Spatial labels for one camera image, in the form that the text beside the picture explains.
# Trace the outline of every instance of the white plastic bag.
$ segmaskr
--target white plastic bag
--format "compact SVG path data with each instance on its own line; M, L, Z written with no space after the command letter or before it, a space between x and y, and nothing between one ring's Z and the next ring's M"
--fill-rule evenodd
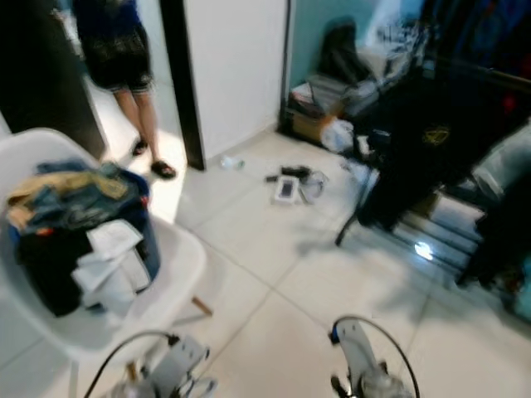
M331 152L341 153L353 146L354 126L334 118L321 132L321 143Z

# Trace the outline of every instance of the pile of clothes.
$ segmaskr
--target pile of clothes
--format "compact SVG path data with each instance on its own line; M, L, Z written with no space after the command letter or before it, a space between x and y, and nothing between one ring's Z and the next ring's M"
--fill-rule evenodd
M43 163L7 198L17 260L57 317L84 305L124 316L160 259L145 180L113 163Z

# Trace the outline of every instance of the foot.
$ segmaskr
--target foot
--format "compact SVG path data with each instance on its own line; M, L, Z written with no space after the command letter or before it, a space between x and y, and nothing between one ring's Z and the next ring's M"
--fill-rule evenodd
M164 160L158 160L151 165L151 171L161 177L163 180L171 180L177 176L173 167L168 165Z
M146 149L148 149L148 143L146 143L143 139L139 138L134 143L133 149L131 150L131 154L133 156L140 156L142 153L146 152Z

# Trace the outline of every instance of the wooden chair leg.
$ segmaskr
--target wooden chair leg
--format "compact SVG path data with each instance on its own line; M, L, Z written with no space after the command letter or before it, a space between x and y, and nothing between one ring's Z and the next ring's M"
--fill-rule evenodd
M196 296L193 296L192 303L193 305L198 307L208 317L211 317L214 314L212 310L202 300L200 300Z
M136 372L136 366L134 362L130 362L125 366L125 370L127 371L127 377L129 381L137 381L139 379L139 375Z

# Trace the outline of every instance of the person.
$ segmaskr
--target person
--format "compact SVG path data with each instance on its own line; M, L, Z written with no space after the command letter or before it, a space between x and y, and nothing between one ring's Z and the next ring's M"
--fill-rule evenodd
M90 78L112 92L139 132L132 155L149 148L152 172L174 178L177 172L158 153L149 43L136 0L72 0L71 6Z

